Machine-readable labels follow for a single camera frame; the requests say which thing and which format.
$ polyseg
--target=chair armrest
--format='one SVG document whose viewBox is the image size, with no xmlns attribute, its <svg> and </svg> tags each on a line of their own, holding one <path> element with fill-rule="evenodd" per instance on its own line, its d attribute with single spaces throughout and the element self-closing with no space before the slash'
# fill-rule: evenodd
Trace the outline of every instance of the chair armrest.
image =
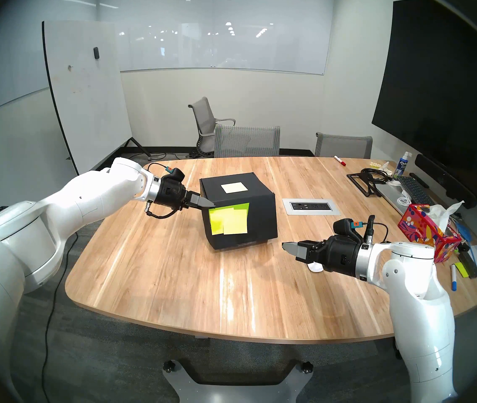
<svg viewBox="0 0 477 403">
<path fill-rule="evenodd" d="M 218 121 L 232 121 L 233 125 L 235 125 L 235 123 L 236 123 L 236 120 L 234 118 L 221 118 L 221 119 L 215 118 L 215 120 L 216 120 L 216 122 L 218 122 Z"/>
</svg>

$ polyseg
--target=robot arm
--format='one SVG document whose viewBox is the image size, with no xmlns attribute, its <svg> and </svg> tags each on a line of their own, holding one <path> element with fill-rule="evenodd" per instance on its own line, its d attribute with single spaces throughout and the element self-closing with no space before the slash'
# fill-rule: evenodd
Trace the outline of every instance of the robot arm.
<svg viewBox="0 0 477 403">
<path fill-rule="evenodd" d="M 410 376 L 413 403 L 441 402 L 455 397 L 453 344 L 455 320 L 447 292 L 439 284 L 432 247 L 409 242 L 372 244 L 370 216 L 365 241 L 356 232 L 361 222 L 334 223 L 335 235 L 324 241 L 285 242 L 282 247 L 304 263 L 317 262 L 373 284 L 389 294 L 389 314 L 397 348 Z M 391 259 L 378 264 L 389 249 Z"/>
<path fill-rule="evenodd" d="M 9 351 L 20 298 L 58 271 L 69 236 L 106 218 L 131 200 L 183 208 L 214 207 L 182 185 L 184 174 L 169 169 L 162 178 L 139 164 L 116 158 L 111 168 L 89 171 L 39 202 L 0 208 L 0 379 L 16 396 L 9 373 Z"/>
</svg>

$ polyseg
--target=blue pen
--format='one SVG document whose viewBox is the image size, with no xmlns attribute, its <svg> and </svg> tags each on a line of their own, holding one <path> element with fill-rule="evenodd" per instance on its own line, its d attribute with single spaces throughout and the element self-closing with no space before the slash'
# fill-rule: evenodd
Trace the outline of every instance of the blue pen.
<svg viewBox="0 0 477 403">
<path fill-rule="evenodd" d="M 451 265 L 451 290 L 457 291 L 457 267 L 454 264 Z"/>
</svg>

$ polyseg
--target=black screen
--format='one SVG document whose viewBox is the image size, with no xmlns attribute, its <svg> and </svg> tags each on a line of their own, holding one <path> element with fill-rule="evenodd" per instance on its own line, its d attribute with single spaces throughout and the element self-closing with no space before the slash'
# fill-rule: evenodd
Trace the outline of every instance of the black screen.
<svg viewBox="0 0 477 403">
<path fill-rule="evenodd" d="M 395 1 L 372 122 L 477 196 L 477 31 L 434 0 Z"/>
</svg>

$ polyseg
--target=spray bottle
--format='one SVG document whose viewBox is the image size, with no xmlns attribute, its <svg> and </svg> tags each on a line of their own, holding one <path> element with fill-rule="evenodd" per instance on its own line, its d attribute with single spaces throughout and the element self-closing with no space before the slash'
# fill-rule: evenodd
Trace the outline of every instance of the spray bottle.
<svg viewBox="0 0 477 403">
<path fill-rule="evenodd" d="M 412 153 L 405 152 L 404 156 L 399 159 L 399 163 L 397 164 L 396 170 L 393 173 L 393 177 L 401 176 L 406 169 L 406 165 L 408 163 L 408 158 L 412 156 Z"/>
</svg>

